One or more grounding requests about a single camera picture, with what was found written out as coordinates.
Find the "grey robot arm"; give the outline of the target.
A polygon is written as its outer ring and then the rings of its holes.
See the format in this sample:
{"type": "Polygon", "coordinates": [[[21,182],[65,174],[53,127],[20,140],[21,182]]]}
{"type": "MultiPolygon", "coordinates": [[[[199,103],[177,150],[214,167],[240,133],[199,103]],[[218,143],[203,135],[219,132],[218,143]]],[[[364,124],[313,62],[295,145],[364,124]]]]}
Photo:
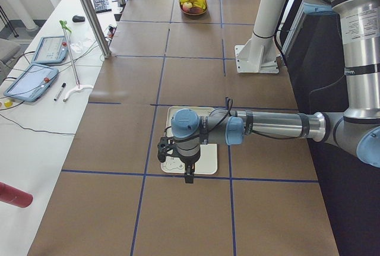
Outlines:
{"type": "Polygon", "coordinates": [[[307,14],[340,17],[349,106],[344,112],[269,113],[215,109],[199,116],[181,109],[171,118],[172,136],[158,143],[157,157],[177,157],[186,183],[194,181],[203,144],[241,144],[244,136],[310,138],[379,166],[379,0],[304,0],[307,14]]]}

